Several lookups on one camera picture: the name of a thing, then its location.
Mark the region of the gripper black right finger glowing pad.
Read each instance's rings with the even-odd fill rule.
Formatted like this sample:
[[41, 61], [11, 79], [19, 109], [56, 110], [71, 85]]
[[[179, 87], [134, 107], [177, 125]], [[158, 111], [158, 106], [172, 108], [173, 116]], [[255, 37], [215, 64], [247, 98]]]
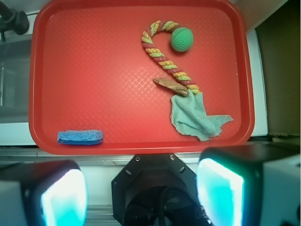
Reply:
[[301, 148], [288, 143], [209, 147], [196, 169], [198, 200], [215, 226], [298, 226]]

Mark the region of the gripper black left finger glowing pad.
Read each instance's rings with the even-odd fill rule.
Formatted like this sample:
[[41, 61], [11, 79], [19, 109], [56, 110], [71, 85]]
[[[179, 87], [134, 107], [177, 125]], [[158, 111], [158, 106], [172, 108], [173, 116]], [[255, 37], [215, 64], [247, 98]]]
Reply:
[[2, 226], [82, 226], [87, 180], [71, 160], [15, 163], [0, 169]]

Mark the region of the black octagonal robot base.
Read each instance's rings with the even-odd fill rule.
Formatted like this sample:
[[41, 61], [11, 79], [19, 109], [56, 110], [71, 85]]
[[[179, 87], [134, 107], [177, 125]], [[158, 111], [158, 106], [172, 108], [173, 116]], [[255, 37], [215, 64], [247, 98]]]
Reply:
[[135, 155], [111, 182], [113, 217], [122, 226], [210, 226], [196, 173], [174, 154]]

